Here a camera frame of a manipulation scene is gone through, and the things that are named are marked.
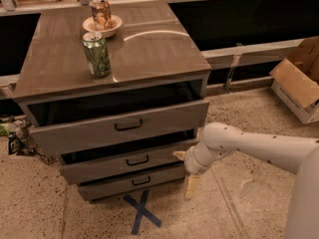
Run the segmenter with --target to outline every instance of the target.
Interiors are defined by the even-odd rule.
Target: drawer
[[[55,101],[44,99],[35,104],[31,101],[25,104],[25,114],[30,113],[34,126],[94,120],[197,101],[202,97],[204,86],[203,79],[197,79],[131,88],[114,88],[104,94],[83,92],[79,97],[60,97]]]
[[[142,189],[161,183],[182,179],[185,170],[182,162],[178,164],[138,173],[132,176],[121,177],[104,182],[98,182],[86,186],[80,186],[81,196],[88,201],[102,197],[121,194],[137,189]]]
[[[208,102],[145,110],[120,116],[33,127],[32,137],[47,156],[127,142],[204,125]]]
[[[64,165],[60,171],[69,184],[79,184],[90,180],[177,162],[178,159],[172,153],[176,150],[187,150],[197,142],[197,139],[186,140],[140,151]]]

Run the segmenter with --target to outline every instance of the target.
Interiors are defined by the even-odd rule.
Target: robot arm
[[[185,198],[191,199],[202,174],[212,164],[238,150],[297,174],[286,227],[288,239],[319,235],[319,138],[249,133],[224,123],[208,124],[200,142],[174,153],[184,161]]]

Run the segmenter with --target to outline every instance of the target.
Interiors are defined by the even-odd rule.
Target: open drawer
[[[183,162],[178,162],[170,166],[143,171],[134,175],[121,176],[80,186],[79,192],[85,200],[91,201],[182,179],[184,176],[185,169]]]
[[[62,155],[71,164],[63,165],[60,170],[69,184],[79,184],[177,162],[172,153],[188,150],[197,142],[193,130],[188,130],[79,151]]]
[[[47,156],[108,146],[204,125],[208,101],[200,100],[120,116],[33,127],[32,137]]]

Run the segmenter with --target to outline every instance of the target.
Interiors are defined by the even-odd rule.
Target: cardboard box
[[[319,37],[305,39],[270,75],[272,90],[301,122],[319,120]]]

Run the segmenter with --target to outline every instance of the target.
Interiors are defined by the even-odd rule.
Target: drawer handle
[[[139,123],[136,125],[132,125],[132,126],[128,126],[128,127],[120,127],[117,123],[114,124],[114,128],[117,131],[125,131],[125,130],[131,130],[131,129],[135,129],[135,128],[140,128],[143,125],[143,121],[142,119],[139,120]]]
[[[151,178],[148,176],[148,178],[145,181],[142,182],[134,182],[134,180],[132,180],[132,185],[133,186],[138,186],[138,185],[142,185],[142,184],[147,184],[151,181]]]
[[[141,162],[130,162],[128,159],[127,159],[127,165],[128,166],[134,166],[134,165],[138,165],[138,164],[142,164],[142,163],[147,163],[149,162],[149,156],[147,155],[146,156],[146,159],[145,160],[142,160]]]

